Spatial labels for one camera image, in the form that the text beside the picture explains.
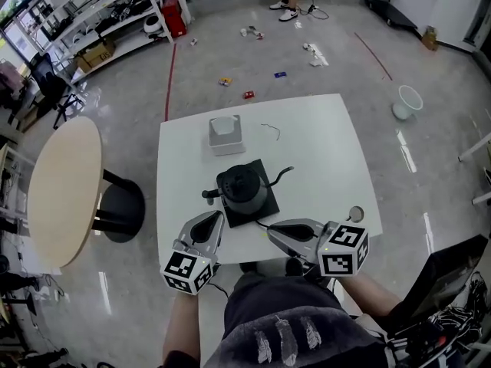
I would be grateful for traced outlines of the person's left forearm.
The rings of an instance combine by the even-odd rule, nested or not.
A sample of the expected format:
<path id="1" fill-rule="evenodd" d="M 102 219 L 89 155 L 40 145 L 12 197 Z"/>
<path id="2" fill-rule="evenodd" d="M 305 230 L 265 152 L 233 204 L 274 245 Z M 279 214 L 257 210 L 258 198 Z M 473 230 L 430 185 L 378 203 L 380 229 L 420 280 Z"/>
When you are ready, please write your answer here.
<path id="1" fill-rule="evenodd" d="M 163 362 L 173 351 L 200 361 L 199 298 L 178 292 L 173 302 L 170 322 L 163 343 Z"/>

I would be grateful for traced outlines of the red cabinet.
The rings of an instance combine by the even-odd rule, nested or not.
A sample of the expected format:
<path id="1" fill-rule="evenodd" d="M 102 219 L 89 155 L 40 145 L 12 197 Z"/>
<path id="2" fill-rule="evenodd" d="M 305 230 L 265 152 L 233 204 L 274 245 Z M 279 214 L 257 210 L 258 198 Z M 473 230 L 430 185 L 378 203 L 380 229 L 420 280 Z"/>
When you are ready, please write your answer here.
<path id="1" fill-rule="evenodd" d="M 187 27 L 179 0 L 166 0 L 160 10 L 172 38 L 186 35 Z"/>

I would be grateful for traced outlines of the pink clothes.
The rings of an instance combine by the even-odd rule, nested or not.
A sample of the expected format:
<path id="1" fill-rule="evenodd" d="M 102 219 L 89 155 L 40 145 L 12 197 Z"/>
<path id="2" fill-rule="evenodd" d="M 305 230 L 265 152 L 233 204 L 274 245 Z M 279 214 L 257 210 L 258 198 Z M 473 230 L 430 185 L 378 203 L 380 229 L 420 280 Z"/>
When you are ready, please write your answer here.
<path id="1" fill-rule="evenodd" d="M 25 85 L 26 79 L 18 72 L 16 66 L 10 61 L 0 61 L 0 74 L 5 79 L 6 85 L 12 90 L 12 96 L 19 99 Z"/>

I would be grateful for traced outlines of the white round appliance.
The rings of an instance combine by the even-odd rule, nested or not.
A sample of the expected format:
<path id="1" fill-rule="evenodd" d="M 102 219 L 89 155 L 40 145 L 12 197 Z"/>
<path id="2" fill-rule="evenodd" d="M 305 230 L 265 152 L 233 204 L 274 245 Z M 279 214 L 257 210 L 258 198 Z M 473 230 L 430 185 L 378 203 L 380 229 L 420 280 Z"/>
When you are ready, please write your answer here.
<path id="1" fill-rule="evenodd" d="M 157 15 L 149 15 L 143 23 L 143 31 L 147 34 L 160 33 L 162 25 Z"/>

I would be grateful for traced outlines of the person's right forearm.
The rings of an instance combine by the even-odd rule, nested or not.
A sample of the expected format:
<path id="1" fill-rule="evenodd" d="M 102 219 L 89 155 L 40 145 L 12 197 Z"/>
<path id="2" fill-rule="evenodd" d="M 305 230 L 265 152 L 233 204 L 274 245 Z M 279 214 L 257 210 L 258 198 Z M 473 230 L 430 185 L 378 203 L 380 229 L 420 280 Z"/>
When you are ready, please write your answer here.
<path id="1" fill-rule="evenodd" d="M 363 272 L 338 281 L 361 311 L 372 317 L 386 317 L 400 303 L 398 296 Z"/>

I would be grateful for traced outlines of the black square kettle base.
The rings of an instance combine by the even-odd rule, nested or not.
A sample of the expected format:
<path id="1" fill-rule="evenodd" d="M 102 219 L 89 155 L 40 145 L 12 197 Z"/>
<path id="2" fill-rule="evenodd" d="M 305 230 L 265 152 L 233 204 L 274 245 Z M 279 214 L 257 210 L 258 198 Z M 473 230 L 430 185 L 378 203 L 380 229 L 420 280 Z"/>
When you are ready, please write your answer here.
<path id="1" fill-rule="evenodd" d="M 226 219 L 230 228 L 239 227 L 250 222 L 255 222 L 264 217 L 274 215 L 279 212 L 279 207 L 275 199 L 274 192 L 272 191 L 273 197 L 271 197 L 265 206 L 257 213 L 252 215 L 241 215 L 231 211 L 225 204 L 225 201 L 221 199 L 223 208 L 226 213 Z"/>

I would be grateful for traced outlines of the white tissue box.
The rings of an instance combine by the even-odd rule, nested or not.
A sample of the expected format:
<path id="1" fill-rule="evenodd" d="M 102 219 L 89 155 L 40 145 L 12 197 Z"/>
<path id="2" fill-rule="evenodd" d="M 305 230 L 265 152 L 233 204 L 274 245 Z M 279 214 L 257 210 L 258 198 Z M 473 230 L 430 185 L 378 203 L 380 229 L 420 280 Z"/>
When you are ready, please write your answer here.
<path id="1" fill-rule="evenodd" d="M 215 156 L 244 153 L 240 115 L 216 117 L 209 120 L 208 144 Z"/>

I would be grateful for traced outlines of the black platform trolley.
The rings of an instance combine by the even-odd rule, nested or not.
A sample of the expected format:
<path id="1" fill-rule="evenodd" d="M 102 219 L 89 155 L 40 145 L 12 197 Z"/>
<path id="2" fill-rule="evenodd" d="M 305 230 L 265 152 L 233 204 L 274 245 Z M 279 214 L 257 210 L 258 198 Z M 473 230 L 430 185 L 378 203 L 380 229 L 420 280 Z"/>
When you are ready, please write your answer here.
<path id="1" fill-rule="evenodd" d="M 389 27 L 404 28 L 415 32 L 417 26 L 401 11 L 395 8 L 391 0 L 364 0 L 366 6 L 384 19 Z"/>

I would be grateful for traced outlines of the black monitor screen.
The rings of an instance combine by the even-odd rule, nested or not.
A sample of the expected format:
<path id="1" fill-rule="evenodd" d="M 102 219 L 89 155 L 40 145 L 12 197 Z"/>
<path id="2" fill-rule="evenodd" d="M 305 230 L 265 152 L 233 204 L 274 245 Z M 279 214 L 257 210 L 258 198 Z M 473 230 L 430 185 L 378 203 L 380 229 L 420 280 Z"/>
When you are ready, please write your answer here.
<path id="1" fill-rule="evenodd" d="M 426 320 L 453 302 L 479 264 L 489 239 L 476 235 L 432 253 L 394 311 L 401 326 Z"/>

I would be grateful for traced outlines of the black gooseneck kettle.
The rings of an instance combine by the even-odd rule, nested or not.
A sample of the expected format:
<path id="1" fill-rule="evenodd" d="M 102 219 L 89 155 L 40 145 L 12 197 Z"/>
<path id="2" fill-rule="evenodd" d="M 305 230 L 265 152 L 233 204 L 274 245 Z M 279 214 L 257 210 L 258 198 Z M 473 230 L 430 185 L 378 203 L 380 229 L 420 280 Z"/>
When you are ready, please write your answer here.
<path id="1" fill-rule="evenodd" d="M 276 179 L 270 182 L 260 159 L 248 164 L 236 165 L 221 172 L 216 177 L 217 188 L 203 190 L 202 197 L 209 205 L 214 203 L 215 198 L 220 198 L 234 213 L 252 215 L 265 206 L 273 197 L 272 187 L 284 174 L 293 169 L 293 166 L 284 168 Z"/>

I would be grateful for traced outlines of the white desk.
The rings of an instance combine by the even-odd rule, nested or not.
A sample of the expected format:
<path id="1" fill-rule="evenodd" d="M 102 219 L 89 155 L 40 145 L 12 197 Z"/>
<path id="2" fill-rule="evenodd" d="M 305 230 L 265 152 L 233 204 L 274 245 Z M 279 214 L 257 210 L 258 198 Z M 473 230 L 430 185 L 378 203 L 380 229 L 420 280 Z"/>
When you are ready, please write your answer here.
<path id="1" fill-rule="evenodd" d="M 464 159 L 469 158 L 479 148 L 481 148 L 483 146 L 488 146 L 488 145 L 491 145 L 491 132 L 487 133 L 477 143 L 475 143 L 469 149 L 465 150 L 463 153 L 458 155 L 457 159 L 460 162 L 462 162 Z M 491 206 L 491 169 L 483 168 L 483 171 L 484 171 L 485 179 L 488 182 L 488 185 L 490 187 L 490 190 L 481 196 L 477 196 L 477 197 L 473 198 L 471 202 L 473 205 L 485 202 L 488 206 Z"/>

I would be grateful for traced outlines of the cardboard box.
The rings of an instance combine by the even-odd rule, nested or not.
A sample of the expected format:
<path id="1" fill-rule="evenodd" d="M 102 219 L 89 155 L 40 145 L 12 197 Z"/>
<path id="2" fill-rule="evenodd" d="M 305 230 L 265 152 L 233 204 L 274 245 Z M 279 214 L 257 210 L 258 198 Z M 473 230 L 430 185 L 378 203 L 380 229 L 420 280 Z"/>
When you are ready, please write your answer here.
<path id="1" fill-rule="evenodd" d="M 88 73 L 91 69 L 102 64 L 109 58 L 112 58 L 116 49 L 115 43 L 110 39 L 103 39 L 99 43 L 81 51 L 75 58 L 77 66 L 84 72 Z"/>

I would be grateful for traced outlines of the white waste bin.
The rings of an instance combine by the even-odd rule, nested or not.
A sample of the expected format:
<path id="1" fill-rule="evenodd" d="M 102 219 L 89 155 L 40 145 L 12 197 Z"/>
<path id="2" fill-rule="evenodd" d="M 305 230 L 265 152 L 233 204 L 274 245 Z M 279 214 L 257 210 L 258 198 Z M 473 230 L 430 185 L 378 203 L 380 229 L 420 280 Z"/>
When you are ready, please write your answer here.
<path id="1" fill-rule="evenodd" d="M 398 99 L 392 105 L 392 113 L 399 120 L 407 120 L 423 108 L 421 96 L 412 87 L 401 85 L 398 88 Z"/>

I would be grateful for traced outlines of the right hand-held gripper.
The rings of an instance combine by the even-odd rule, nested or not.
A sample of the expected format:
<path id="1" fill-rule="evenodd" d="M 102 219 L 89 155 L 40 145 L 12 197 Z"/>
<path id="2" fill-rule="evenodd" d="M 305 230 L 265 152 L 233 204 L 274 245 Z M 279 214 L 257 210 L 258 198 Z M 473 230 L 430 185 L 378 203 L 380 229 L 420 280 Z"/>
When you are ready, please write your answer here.
<path id="1" fill-rule="evenodd" d="M 366 228 L 339 223 L 318 248 L 318 237 L 324 226 L 309 218 L 289 219 L 267 228 L 269 241 L 289 256 L 306 262 L 318 262 L 322 276 L 350 277 L 356 275 L 369 254 Z M 291 237 L 310 237 L 307 241 Z"/>

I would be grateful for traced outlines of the black office chair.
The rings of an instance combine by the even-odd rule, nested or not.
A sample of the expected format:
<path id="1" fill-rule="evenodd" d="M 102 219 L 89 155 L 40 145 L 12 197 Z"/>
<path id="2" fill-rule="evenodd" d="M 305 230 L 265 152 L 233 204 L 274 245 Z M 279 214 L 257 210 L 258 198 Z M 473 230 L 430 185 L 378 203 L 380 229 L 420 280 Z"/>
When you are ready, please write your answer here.
<path id="1" fill-rule="evenodd" d="M 48 112 L 56 111 L 57 117 L 53 129 L 58 128 L 61 118 L 68 121 L 67 109 L 82 105 L 82 99 L 73 93 L 66 81 L 54 72 L 51 56 L 48 53 L 37 53 L 30 61 L 31 77 L 35 80 L 42 95 L 40 101 L 34 101 L 37 107 L 37 118 L 45 116 Z"/>

